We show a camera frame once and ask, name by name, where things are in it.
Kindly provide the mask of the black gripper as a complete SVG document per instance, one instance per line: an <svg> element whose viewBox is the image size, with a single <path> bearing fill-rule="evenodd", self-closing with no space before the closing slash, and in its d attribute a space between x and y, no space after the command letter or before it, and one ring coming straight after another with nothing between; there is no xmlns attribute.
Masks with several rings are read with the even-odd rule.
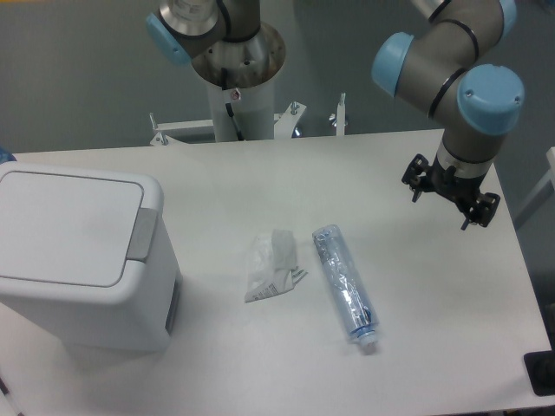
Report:
<svg viewBox="0 0 555 416"><path fill-rule="evenodd" d="M402 175L402 183L413 193L413 203L423 193L431 191L455 203L465 217L463 231L469 225L486 228L500 204L500 195L480 192L490 167L491 160L471 163L453 156L444 145L439 145L432 166L422 154L415 155Z"/></svg>

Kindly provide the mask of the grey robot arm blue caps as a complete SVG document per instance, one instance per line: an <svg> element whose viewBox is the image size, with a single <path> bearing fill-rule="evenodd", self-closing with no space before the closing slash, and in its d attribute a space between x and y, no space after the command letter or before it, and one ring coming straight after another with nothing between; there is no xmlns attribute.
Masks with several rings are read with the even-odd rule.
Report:
<svg viewBox="0 0 555 416"><path fill-rule="evenodd" d="M430 30L421 38L394 33L371 68L374 83L442 125L434 156L417 154L402 176L418 199L433 192L454 203L463 224L487 227L500 203L480 186L515 128L525 87L511 69L479 59L517 20L513 1L416 1Z"/></svg>

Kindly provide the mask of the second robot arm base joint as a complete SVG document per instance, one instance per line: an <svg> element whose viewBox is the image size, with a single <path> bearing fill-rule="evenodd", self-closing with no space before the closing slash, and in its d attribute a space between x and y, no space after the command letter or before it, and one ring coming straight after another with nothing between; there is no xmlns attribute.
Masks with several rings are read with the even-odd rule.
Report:
<svg viewBox="0 0 555 416"><path fill-rule="evenodd" d="M241 43L261 27L259 1L162 1L147 33L174 65L187 65L217 42Z"/></svg>

